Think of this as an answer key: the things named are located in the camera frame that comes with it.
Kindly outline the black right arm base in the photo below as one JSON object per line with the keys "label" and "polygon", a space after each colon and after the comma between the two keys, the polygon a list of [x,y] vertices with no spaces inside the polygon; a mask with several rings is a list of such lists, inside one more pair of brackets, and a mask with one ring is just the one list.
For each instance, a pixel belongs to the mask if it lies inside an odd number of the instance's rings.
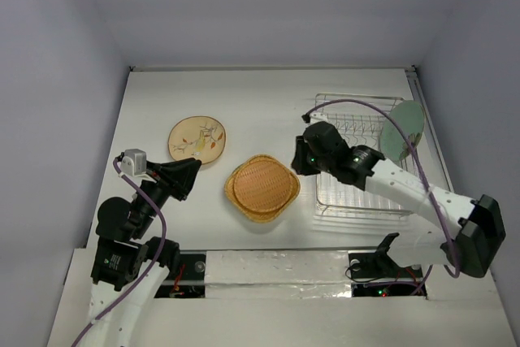
{"label": "black right arm base", "polygon": [[348,265],[344,276],[357,284],[372,283],[379,280],[399,279],[400,277],[423,278],[420,266],[399,267],[388,255],[391,244],[399,233],[389,233],[374,248],[348,250]]}

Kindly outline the large orange woven plate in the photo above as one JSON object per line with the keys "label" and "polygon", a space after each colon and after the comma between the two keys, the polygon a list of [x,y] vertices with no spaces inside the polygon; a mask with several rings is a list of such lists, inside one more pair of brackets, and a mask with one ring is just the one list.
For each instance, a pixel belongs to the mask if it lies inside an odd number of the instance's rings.
{"label": "large orange woven plate", "polygon": [[227,178],[227,199],[254,223],[277,219],[297,198],[299,179],[277,159],[259,154],[237,167]]}

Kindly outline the beige leaf pattern plate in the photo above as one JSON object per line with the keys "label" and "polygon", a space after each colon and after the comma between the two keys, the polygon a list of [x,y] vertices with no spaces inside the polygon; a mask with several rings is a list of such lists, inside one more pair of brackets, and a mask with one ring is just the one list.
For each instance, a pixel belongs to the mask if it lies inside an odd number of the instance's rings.
{"label": "beige leaf pattern plate", "polygon": [[190,116],[170,131],[167,146],[173,160],[195,158],[203,165],[216,161],[227,141],[225,127],[213,117]]}

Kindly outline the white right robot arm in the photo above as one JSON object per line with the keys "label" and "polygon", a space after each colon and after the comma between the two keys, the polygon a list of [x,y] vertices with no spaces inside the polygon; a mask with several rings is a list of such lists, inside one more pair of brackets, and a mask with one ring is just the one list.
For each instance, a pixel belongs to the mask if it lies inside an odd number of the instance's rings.
{"label": "white right robot arm", "polygon": [[348,146],[328,122],[311,124],[296,138],[291,167],[300,176],[327,173],[437,225],[440,236],[427,234],[411,251],[419,263],[451,265],[464,275],[482,278],[506,236],[495,198],[473,199],[424,184],[379,151],[366,145]]}

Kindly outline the green flower pattern plate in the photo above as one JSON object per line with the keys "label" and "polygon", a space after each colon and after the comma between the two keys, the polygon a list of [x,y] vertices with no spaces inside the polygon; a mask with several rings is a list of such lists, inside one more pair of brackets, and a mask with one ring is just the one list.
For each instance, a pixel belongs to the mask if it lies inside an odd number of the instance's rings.
{"label": "green flower pattern plate", "polygon": [[423,107],[416,101],[403,101],[389,113],[392,121],[385,119],[379,136],[379,150],[393,162],[398,163],[410,155],[420,142],[425,127]]}

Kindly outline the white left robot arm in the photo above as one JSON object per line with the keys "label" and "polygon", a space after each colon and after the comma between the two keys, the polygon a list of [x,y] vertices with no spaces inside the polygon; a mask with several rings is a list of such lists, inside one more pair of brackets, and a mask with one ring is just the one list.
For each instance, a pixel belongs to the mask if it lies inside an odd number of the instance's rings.
{"label": "white left robot arm", "polygon": [[152,163],[143,152],[128,150],[113,165],[128,184],[136,178],[141,183],[133,185],[132,200],[110,197],[98,208],[89,323],[75,346],[129,346],[155,297],[204,293],[205,255],[182,254],[179,244],[166,238],[161,212],[169,199],[187,198],[201,161]]}

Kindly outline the small orange woven plate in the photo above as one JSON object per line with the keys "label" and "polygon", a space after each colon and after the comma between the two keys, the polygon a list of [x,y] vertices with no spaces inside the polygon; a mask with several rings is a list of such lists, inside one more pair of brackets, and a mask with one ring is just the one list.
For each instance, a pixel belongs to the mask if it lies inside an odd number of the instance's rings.
{"label": "small orange woven plate", "polygon": [[288,205],[299,192],[299,182],[276,159],[258,155],[240,166],[233,176],[232,191],[246,210],[267,214]]}

